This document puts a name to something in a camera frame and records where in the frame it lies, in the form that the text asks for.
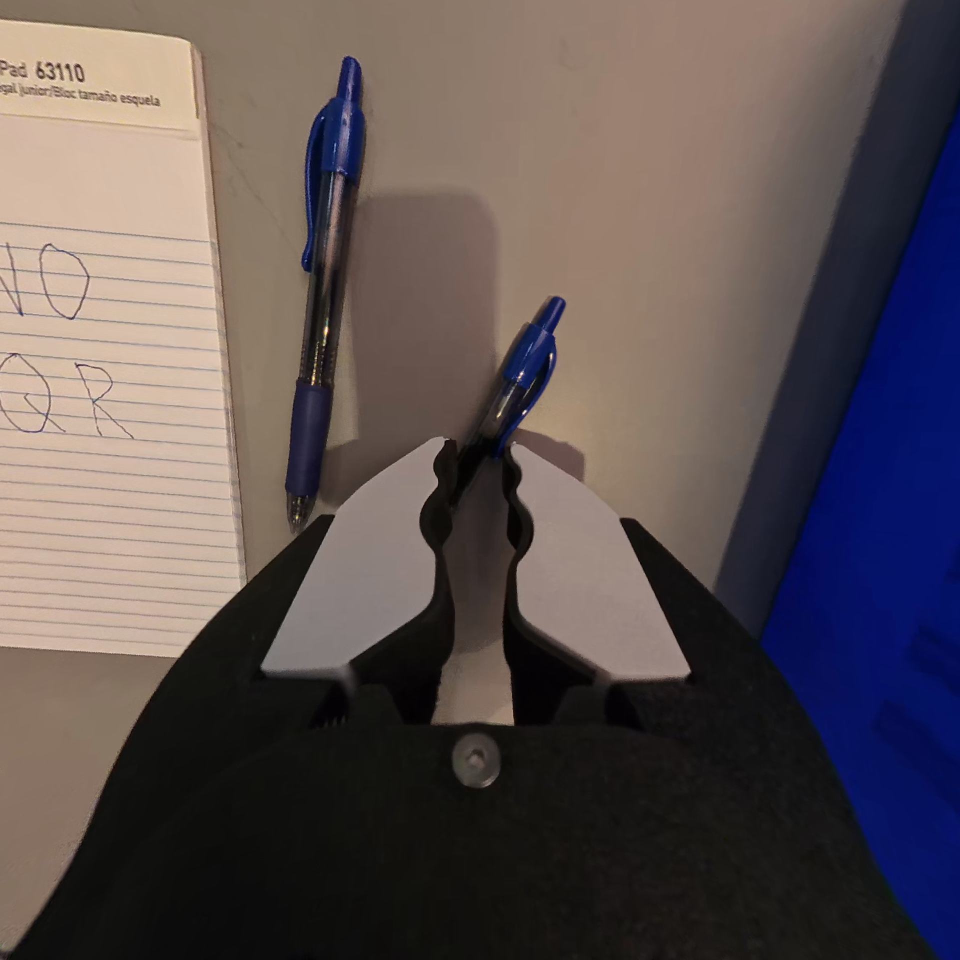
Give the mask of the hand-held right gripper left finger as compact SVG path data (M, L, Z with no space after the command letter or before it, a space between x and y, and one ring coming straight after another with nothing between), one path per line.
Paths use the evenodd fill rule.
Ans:
M457 446L429 438L360 486L331 520L261 662L269 680L388 690L430 721L455 636L445 546Z

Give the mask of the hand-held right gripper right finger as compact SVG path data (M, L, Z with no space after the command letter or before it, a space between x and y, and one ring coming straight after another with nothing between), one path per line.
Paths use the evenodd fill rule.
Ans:
M570 690L678 685L690 664L618 514L530 448L503 456L503 650L516 723L551 722Z

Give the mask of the blue retractable pen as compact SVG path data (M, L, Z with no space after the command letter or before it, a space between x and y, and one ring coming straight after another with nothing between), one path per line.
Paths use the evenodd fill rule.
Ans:
M284 485L293 536L310 521L330 433L354 210L366 150L362 100L361 65L345 56L337 91L316 115L306 146L307 235L301 266L308 287Z
M449 498L452 512L458 511L486 462L503 455L546 390L557 364L555 334L566 307L564 298L547 297L534 318L523 324L513 339L466 443L458 452L457 475Z

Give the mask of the white lined notepad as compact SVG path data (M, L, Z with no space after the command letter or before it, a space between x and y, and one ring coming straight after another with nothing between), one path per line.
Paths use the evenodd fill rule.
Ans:
M2 647L176 658L246 583L204 93L2 20Z

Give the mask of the blue plastic bin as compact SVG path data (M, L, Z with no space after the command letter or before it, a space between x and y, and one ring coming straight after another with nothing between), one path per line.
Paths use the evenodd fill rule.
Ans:
M715 593L958 958L959 3L906 2Z

